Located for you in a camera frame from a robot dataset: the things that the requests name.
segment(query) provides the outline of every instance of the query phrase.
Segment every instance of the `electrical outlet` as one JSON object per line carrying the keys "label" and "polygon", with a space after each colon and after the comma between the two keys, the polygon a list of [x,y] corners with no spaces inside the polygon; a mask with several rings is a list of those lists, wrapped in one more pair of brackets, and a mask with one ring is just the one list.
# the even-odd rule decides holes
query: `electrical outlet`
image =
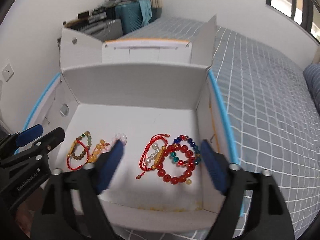
{"label": "electrical outlet", "polygon": [[4,77],[4,80],[8,82],[8,80],[13,76],[14,72],[10,65],[10,63],[7,64],[7,66],[2,70],[2,75]]}

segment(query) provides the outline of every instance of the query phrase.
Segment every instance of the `gray checkered bed sheet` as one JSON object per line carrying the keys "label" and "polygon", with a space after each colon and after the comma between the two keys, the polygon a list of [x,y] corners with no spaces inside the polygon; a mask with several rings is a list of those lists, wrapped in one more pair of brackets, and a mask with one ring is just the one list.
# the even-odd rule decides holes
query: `gray checkered bed sheet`
{"label": "gray checkered bed sheet", "polygon": [[[161,18],[128,37],[190,39],[203,22]],[[320,119],[302,70],[278,50],[232,30],[217,28],[212,70],[233,129],[240,163],[247,171],[272,171],[286,200],[298,238],[319,212]],[[242,234],[244,216],[234,236]],[[117,228],[125,239],[204,239],[207,230],[146,233]]]}

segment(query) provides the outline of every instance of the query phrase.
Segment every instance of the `window pane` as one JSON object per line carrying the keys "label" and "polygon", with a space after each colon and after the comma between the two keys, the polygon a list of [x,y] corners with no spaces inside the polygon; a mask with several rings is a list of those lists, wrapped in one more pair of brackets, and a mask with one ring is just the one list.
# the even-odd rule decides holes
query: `window pane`
{"label": "window pane", "polygon": [[313,6],[313,22],[311,27],[311,34],[320,41],[320,13],[316,6]]}
{"label": "window pane", "polygon": [[294,21],[298,24],[302,23],[302,8],[303,0],[297,0],[296,15],[294,16]]}

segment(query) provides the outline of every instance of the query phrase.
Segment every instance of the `light blue cloth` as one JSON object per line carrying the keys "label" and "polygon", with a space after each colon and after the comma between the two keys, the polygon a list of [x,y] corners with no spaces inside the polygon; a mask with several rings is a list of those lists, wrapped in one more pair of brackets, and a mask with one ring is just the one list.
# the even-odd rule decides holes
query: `light blue cloth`
{"label": "light blue cloth", "polygon": [[139,0],[140,9],[142,13],[142,24],[141,27],[148,25],[152,17],[151,1],[150,0]]}

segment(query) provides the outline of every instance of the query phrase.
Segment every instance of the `round hole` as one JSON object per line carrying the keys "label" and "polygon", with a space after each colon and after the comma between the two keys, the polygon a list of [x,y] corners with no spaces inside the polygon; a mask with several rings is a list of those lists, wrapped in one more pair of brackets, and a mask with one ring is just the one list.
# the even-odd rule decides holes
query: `round hole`
{"label": "round hole", "polygon": [[69,114],[69,107],[67,106],[67,104],[63,104],[60,107],[60,114],[63,117],[66,117]]}

